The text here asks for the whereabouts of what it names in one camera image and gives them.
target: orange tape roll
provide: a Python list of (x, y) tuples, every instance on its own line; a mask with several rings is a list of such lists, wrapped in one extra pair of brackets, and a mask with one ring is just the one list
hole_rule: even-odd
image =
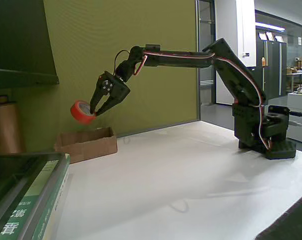
[(90, 124), (96, 118), (95, 114), (90, 113), (90, 105), (79, 100), (71, 107), (71, 114), (76, 120), (85, 125)]

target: floor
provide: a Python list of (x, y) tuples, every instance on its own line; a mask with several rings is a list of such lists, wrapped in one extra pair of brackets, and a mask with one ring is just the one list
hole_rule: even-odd
[[(269, 100), (269, 105), (287, 105), (287, 96)], [(213, 104), (201, 106), (201, 120), (226, 129), (234, 130), (234, 118), (232, 116), (232, 107), (228, 105)], [(297, 150), (302, 151), (302, 142), (296, 142)]]

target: brown roll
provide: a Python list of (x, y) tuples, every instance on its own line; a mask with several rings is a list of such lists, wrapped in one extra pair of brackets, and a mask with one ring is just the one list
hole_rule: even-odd
[(0, 104), (0, 154), (25, 152), (16, 104)]

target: red and white wire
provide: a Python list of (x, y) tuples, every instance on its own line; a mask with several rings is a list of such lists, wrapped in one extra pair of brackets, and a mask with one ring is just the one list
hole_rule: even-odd
[[(144, 57), (143, 57), (143, 61), (140, 64), (138, 70), (134, 73), (134, 75), (137, 75), (141, 68), (144, 66), (145, 61), (147, 59), (147, 55), (153, 55), (153, 56), (161, 56), (161, 57), (170, 57), (170, 58), (181, 58), (181, 59), (210, 59), (212, 58), (215, 54), (212, 53), (210, 55), (206, 55), (206, 56), (194, 56), (194, 55), (186, 55), (186, 54), (176, 54), (176, 53), (157, 53), (157, 52), (149, 52), (149, 51), (145, 51), (144, 52)], [(217, 60), (223, 61), (228, 63), (229, 65), (231, 65), (232, 67), (234, 67), (238, 72), (240, 72), (251, 84), (252, 86), (255, 88), (256, 93), (259, 97), (259, 105), (253, 105), (253, 107), (255, 108), (259, 108), (260, 111), (260, 124), (259, 124), (259, 137), (262, 141), (262, 143), (264, 144), (264, 146), (266, 147), (267, 150), (269, 150), (271, 147), (271, 142), (268, 141), (266, 142), (265, 139), (263, 139), (262, 137), (262, 124), (263, 124), (263, 100), (262, 100), (262, 95), (257, 87), (257, 85), (255, 84), (254, 80), (252, 80), (244, 71), (242, 71), (235, 63), (233, 63), (232, 61), (230, 61), (227, 58), (224, 57), (217, 57)]]
[(259, 124), (259, 137), (262, 141), (262, 143), (264, 144), (264, 146), (266, 147), (267, 150), (271, 149), (271, 143), (270, 141), (269, 142), (266, 142), (265, 139), (263, 139), (262, 137), (262, 123), (263, 123), (263, 100), (262, 100), (262, 95), (258, 89), (258, 87), (256, 86), (255, 82), (245, 73), (243, 72), (235, 63), (233, 63), (232, 61), (230, 61), (229, 59), (227, 58), (224, 58), (224, 57), (217, 57), (216, 58), (217, 60), (220, 60), (220, 61), (223, 61), (223, 62), (226, 62), (228, 63), (229, 65), (231, 65), (232, 67), (234, 67), (237, 71), (239, 71), (252, 85), (253, 87), (255, 88), (256, 92), (257, 92), (257, 95), (259, 96), (259, 101), (260, 101), (260, 104), (259, 105), (254, 105), (253, 107), (256, 107), (256, 108), (259, 108), (260, 110), (260, 124)]
[(147, 60), (147, 55), (144, 55), (143, 60), (140, 64), (140, 66), (138, 67), (138, 69), (136, 70), (136, 72), (133, 73), (134, 76), (138, 75), (139, 72), (141, 71), (141, 68), (144, 66), (145, 62)]
[(160, 53), (160, 52), (150, 52), (150, 51), (144, 51), (143, 53), (146, 55), (179, 58), (179, 59), (210, 59), (215, 55), (215, 53), (212, 53), (206, 56), (194, 56), (194, 55), (186, 55), (186, 54), (178, 54), (178, 53)]

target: wire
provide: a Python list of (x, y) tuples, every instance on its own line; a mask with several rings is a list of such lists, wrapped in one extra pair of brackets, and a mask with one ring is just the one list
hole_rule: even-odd
[(140, 64), (140, 66), (138, 67), (137, 71), (133, 73), (134, 76), (139, 74), (139, 72), (141, 71), (141, 68), (144, 66), (146, 60), (147, 60), (147, 55), (144, 55), (143, 60)]
[(122, 52), (127, 52), (127, 53), (130, 55), (130, 52), (129, 52), (128, 50), (125, 50), (125, 49), (123, 49), (123, 50), (121, 50), (121, 51), (119, 51), (119, 52), (117, 53), (117, 55), (115, 56), (115, 59), (114, 59), (114, 70), (113, 70), (113, 75), (115, 75), (116, 59), (117, 59), (117, 57), (118, 57)]
[(289, 121), (289, 125), (295, 126), (295, 127), (302, 127), (302, 124), (297, 121)]
[(157, 52), (150, 52), (150, 51), (144, 51), (143, 53), (146, 55), (179, 58), (179, 59), (210, 59), (211, 57), (213, 57), (215, 55), (215, 53), (212, 53), (212, 54), (206, 55), (206, 56), (194, 56), (194, 55), (177, 54), (177, 53), (157, 53)]
[[(147, 55), (153, 55), (153, 56), (161, 56), (161, 57), (170, 57), (170, 58), (182, 58), (182, 59), (209, 59), (212, 58), (215, 53), (212, 53), (210, 55), (206, 55), (206, 56), (194, 56), (194, 55), (187, 55), (187, 54), (177, 54), (177, 53), (157, 53), (157, 52), (150, 52), (150, 51), (144, 51), (143, 52), (146, 58), (143, 58), (143, 62), (141, 63), (141, 65), (139, 66), (138, 70), (134, 73), (134, 75), (137, 75), (141, 68), (144, 66), (144, 63), (147, 59)], [(263, 143), (263, 145), (266, 147), (267, 150), (269, 150), (271, 147), (271, 141), (268, 140), (268, 142), (265, 141), (265, 139), (263, 139), (262, 137), (262, 124), (263, 124), (263, 98), (262, 98), (262, 94), (259, 91), (258, 86), (255, 84), (254, 80), (252, 80), (244, 71), (242, 71), (235, 63), (233, 63), (232, 61), (230, 61), (227, 58), (224, 57), (217, 57), (217, 60), (223, 61), (223, 62), (227, 62), (228, 64), (230, 64), (232, 67), (234, 67), (237, 71), (239, 71), (255, 88), (257, 95), (259, 97), (259, 104), (258, 105), (253, 105), (253, 107), (255, 108), (259, 108), (260, 110), (260, 124), (259, 124), (259, 137)]]
[(243, 72), (235, 63), (233, 63), (229, 59), (224, 58), (224, 57), (217, 57), (216, 59), (230, 64), (237, 71), (239, 71), (255, 88), (255, 90), (257, 92), (257, 95), (259, 97), (259, 101), (260, 101), (260, 104), (253, 105), (253, 107), (259, 108), (259, 111), (260, 111), (259, 137), (260, 137), (263, 145), (266, 147), (266, 149), (267, 150), (271, 149), (271, 147), (270, 147), (271, 146), (271, 141), (269, 140), (268, 142), (266, 142), (265, 139), (263, 139), (263, 137), (262, 137), (262, 124), (263, 124), (263, 106), (262, 106), (262, 104), (263, 104), (263, 99), (262, 99), (262, 95), (261, 95), (257, 85), (255, 84), (254, 80), (252, 80), (245, 72)]
[(297, 117), (302, 117), (302, 112), (300, 112), (300, 111), (290, 111), (290, 115), (297, 116)]

